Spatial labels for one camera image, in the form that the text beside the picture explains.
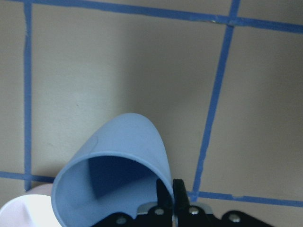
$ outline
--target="blue cup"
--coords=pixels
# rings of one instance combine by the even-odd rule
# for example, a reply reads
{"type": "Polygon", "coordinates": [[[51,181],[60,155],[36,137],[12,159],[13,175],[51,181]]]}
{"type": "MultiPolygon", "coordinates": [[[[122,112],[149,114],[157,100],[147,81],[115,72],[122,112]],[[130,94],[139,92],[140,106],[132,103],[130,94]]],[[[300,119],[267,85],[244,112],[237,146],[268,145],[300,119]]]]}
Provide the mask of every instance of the blue cup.
{"type": "Polygon", "coordinates": [[[63,227],[90,227],[115,212],[135,218],[140,205],[157,201],[157,179],[173,199],[157,129],[146,117],[126,113],[97,130],[56,176],[53,211],[63,227]]]}

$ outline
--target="tile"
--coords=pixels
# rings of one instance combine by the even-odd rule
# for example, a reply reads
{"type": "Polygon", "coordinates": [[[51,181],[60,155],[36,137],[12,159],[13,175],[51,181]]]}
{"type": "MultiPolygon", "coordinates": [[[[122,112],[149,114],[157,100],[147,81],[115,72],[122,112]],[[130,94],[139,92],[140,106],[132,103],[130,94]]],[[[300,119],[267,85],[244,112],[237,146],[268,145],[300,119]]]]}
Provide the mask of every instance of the tile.
{"type": "Polygon", "coordinates": [[[301,0],[242,0],[239,17],[303,24],[301,0]]]}
{"type": "Polygon", "coordinates": [[[245,212],[274,227],[302,226],[303,209],[299,207],[276,206],[249,202],[235,202],[200,198],[200,202],[211,206],[217,218],[230,210],[245,212]]]}
{"type": "Polygon", "coordinates": [[[8,201],[25,193],[24,181],[0,178],[0,208],[8,201]]]}
{"type": "Polygon", "coordinates": [[[0,1],[0,170],[24,169],[23,4],[0,1]]]}
{"type": "Polygon", "coordinates": [[[236,28],[201,191],[303,201],[303,36],[236,28]]]}
{"type": "Polygon", "coordinates": [[[33,173],[55,176],[103,123],[147,116],[192,187],[225,27],[34,5],[33,173]]]}
{"type": "Polygon", "coordinates": [[[231,6],[231,0],[107,0],[106,2],[152,7],[160,9],[171,9],[179,11],[189,11],[196,13],[216,14],[216,15],[228,15],[231,6]]]}

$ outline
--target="blue grid line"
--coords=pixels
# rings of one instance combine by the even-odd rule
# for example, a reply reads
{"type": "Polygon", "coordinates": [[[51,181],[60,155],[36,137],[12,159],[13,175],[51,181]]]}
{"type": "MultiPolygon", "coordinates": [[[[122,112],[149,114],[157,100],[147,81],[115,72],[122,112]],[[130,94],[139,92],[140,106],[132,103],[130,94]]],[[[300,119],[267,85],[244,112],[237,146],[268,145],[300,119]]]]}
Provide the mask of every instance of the blue grid line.
{"type": "MultiPolygon", "coordinates": [[[[232,1],[230,17],[237,16],[237,12],[239,10],[239,5],[240,5],[240,0],[232,1]]],[[[198,159],[198,163],[197,163],[197,169],[196,169],[194,185],[193,185],[193,194],[191,196],[192,201],[196,201],[198,198],[198,192],[199,192],[199,188],[200,188],[200,184],[201,184],[201,180],[202,180],[202,172],[203,172],[203,168],[204,168],[204,161],[206,158],[206,153],[207,153],[210,136],[211,136],[211,132],[212,132],[212,127],[213,127],[213,123],[214,123],[214,117],[215,117],[215,113],[216,113],[216,109],[217,109],[217,105],[218,105],[218,101],[219,101],[219,96],[220,96],[221,86],[222,86],[222,82],[223,82],[228,52],[229,52],[229,48],[230,48],[230,45],[232,42],[233,28],[234,27],[232,27],[232,26],[227,26],[226,30],[225,30],[220,59],[219,59],[219,63],[218,63],[217,74],[216,74],[215,81],[214,81],[214,87],[213,87],[212,96],[211,96],[210,105],[209,105],[208,114],[207,114],[207,119],[206,119],[206,123],[205,123],[205,129],[204,129],[204,134],[203,134],[203,138],[202,138],[200,155],[199,155],[199,159],[198,159]]]]}
{"type": "Polygon", "coordinates": [[[50,176],[18,174],[18,173],[4,172],[4,171],[0,171],[0,178],[24,180],[24,181],[29,181],[29,182],[39,181],[39,182],[46,182],[46,183],[53,183],[53,181],[54,181],[54,177],[50,177],[50,176]]]}
{"type": "MultiPolygon", "coordinates": [[[[187,192],[187,194],[190,197],[193,195],[192,192],[187,192]]],[[[268,205],[302,207],[303,208],[303,201],[295,201],[295,200],[279,200],[279,199],[255,197],[255,196],[235,197],[231,194],[214,193],[214,192],[199,192],[198,197],[206,198],[206,199],[228,200],[228,201],[237,201],[237,202],[253,202],[253,203],[261,203],[261,204],[268,204],[268,205]]]]}
{"type": "Polygon", "coordinates": [[[115,12],[115,13],[139,14],[139,15],[145,15],[151,17],[162,17],[162,18],[201,21],[201,22],[213,22],[213,23],[225,24],[230,26],[250,26],[260,29],[303,34],[303,25],[244,18],[244,17],[230,18],[230,16],[222,16],[222,15],[194,13],[194,12],[185,12],[179,10],[130,6],[123,4],[84,1],[84,0],[8,0],[8,1],[26,2],[26,3],[34,3],[34,4],[51,5],[51,6],[98,9],[102,11],[115,12]]]}
{"type": "MultiPolygon", "coordinates": [[[[24,4],[26,37],[24,47],[24,173],[31,174],[32,147],[32,4],[24,4]]],[[[30,179],[24,181],[26,191],[31,189],[30,179]]]]}

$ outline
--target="screw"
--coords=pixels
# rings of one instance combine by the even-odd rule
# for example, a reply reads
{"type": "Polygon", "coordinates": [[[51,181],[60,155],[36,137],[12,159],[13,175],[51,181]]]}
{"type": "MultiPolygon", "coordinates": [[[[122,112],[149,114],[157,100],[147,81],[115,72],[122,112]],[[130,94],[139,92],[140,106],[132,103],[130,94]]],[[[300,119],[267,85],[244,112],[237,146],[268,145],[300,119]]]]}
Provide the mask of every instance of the screw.
{"type": "Polygon", "coordinates": [[[164,210],[162,208],[157,208],[157,209],[155,209],[155,214],[156,215],[163,215],[164,214],[164,210]]]}
{"type": "Polygon", "coordinates": [[[188,212],[191,214],[191,215],[197,215],[199,213],[199,210],[197,207],[190,207],[188,209],[188,212]]]}
{"type": "Polygon", "coordinates": [[[117,220],[116,220],[116,223],[117,223],[118,225],[124,225],[126,222],[127,222],[127,220],[126,220],[126,218],[123,217],[123,216],[118,217],[117,220]]]}
{"type": "Polygon", "coordinates": [[[228,219],[233,223],[239,223],[241,221],[241,218],[237,214],[230,214],[228,219]]]}

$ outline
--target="metal bolt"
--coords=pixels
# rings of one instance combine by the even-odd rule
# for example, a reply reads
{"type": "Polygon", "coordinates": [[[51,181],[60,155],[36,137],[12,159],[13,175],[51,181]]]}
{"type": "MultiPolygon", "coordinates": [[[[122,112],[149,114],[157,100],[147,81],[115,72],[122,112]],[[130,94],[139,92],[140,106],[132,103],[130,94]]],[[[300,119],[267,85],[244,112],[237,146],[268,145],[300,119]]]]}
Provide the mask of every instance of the metal bolt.
{"type": "Polygon", "coordinates": [[[124,225],[126,222],[127,222],[127,220],[126,220],[126,218],[123,217],[123,216],[118,217],[117,220],[116,220],[116,223],[117,223],[118,225],[124,225]]]}
{"type": "Polygon", "coordinates": [[[162,208],[157,208],[157,209],[155,209],[155,214],[156,215],[163,215],[164,214],[164,210],[162,208]]]}
{"type": "Polygon", "coordinates": [[[237,214],[230,214],[228,219],[234,223],[239,223],[241,218],[237,214]]]}
{"type": "Polygon", "coordinates": [[[190,207],[188,209],[188,212],[191,214],[191,215],[197,215],[199,213],[199,210],[197,207],[190,207]]]}

